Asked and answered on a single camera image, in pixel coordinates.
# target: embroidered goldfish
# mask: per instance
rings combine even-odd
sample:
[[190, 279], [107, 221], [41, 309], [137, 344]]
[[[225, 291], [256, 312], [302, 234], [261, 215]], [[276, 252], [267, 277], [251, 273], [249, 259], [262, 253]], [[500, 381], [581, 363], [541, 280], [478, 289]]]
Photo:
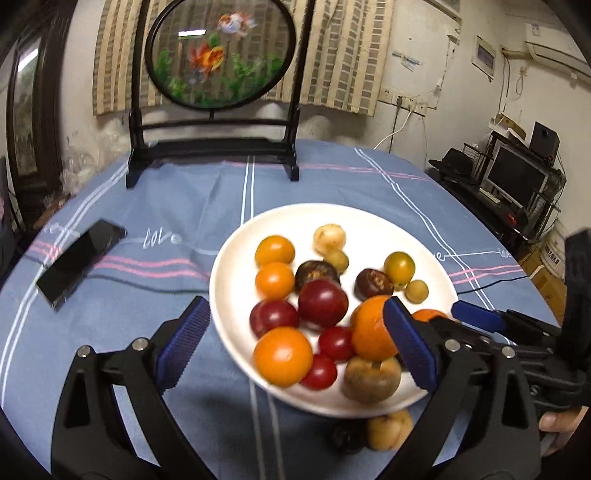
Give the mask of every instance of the embroidered goldfish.
[[248, 30], [254, 27], [256, 27], [256, 23], [252, 15], [240, 12], [222, 15], [217, 24], [218, 30], [229, 35], [236, 35], [239, 38], [246, 37]]
[[191, 47], [189, 63], [193, 67], [195, 79], [201, 82], [208, 80], [211, 73], [222, 65], [224, 56], [224, 48], [220, 45], [210, 48], [209, 44], [205, 42], [198, 49]]

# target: white cable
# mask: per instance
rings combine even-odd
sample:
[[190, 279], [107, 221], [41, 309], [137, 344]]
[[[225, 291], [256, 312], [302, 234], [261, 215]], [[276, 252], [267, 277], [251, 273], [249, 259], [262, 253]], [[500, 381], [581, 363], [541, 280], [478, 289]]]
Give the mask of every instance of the white cable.
[[393, 137], [394, 135], [396, 135], [397, 133], [399, 133], [399, 132], [400, 132], [400, 131], [401, 131], [401, 130], [402, 130], [402, 129], [403, 129], [405, 126], [406, 126], [406, 124], [407, 124], [407, 122], [408, 122], [408, 119], [410, 118], [410, 116], [411, 116], [412, 114], [413, 114], [413, 113], [412, 113], [412, 111], [411, 111], [411, 112], [409, 112], [409, 113], [408, 113], [408, 115], [407, 115], [407, 118], [406, 118], [406, 120], [404, 121], [404, 123], [402, 124], [402, 126], [401, 126], [401, 127], [398, 129], [398, 130], [396, 130], [395, 132], [392, 132], [392, 133], [391, 133], [391, 134], [389, 134], [389, 135], [388, 135], [386, 138], [384, 138], [384, 139], [383, 139], [383, 140], [382, 140], [382, 141], [381, 141], [379, 144], [377, 144], [377, 145], [374, 147], [374, 150], [377, 150], [377, 149], [378, 149], [378, 147], [379, 147], [379, 146], [380, 146], [382, 143], [384, 143], [384, 142], [385, 142], [385, 141], [386, 141], [388, 138], [390, 138], [390, 137]]

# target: air conditioner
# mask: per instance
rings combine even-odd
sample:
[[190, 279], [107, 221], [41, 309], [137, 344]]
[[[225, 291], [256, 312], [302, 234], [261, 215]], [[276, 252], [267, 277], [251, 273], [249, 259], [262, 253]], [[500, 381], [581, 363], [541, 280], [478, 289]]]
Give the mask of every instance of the air conditioner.
[[526, 23], [525, 43], [535, 61], [591, 85], [591, 68], [568, 33]]

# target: smartphone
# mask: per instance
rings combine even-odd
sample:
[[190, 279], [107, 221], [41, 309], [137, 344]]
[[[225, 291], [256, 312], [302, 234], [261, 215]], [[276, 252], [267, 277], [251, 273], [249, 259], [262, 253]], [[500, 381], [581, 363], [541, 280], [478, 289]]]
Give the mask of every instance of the smartphone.
[[126, 236], [124, 228], [99, 220], [45, 270], [37, 288], [54, 310], [74, 293], [92, 265]]

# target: tangerine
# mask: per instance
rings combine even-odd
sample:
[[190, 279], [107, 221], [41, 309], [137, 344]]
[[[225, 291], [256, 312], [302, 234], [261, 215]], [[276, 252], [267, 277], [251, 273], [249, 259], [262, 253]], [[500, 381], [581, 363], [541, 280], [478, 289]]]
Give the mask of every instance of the tangerine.
[[389, 295], [371, 297], [358, 307], [355, 314], [353, 348], [365, 360], [383, 362], [398, 353], [382, 315], [384, 303], [389, 299]]
[[290, 264], [296, 257], [294, 245], [284, 236], [271, 235], [264, 238], [255, 252], [255, 262], [260, 265], [267, 265], [273, 262]]
[[430, 322], [435, 317], [449, 318], [445, 313], [433, 309], [422, 309], [413, 313], [413, 318], [419, 322]]
[[278, 327], [258, 341], [252, 354], [262, 377], [287, 388], [299, 383], [312, 368], [314, 355], [306, 336], [293, 327]]
[[294, 274], [285, 263], [263, 265], [255, 277], [255, 285], [263, 300], [283, 300], [294, 289]]

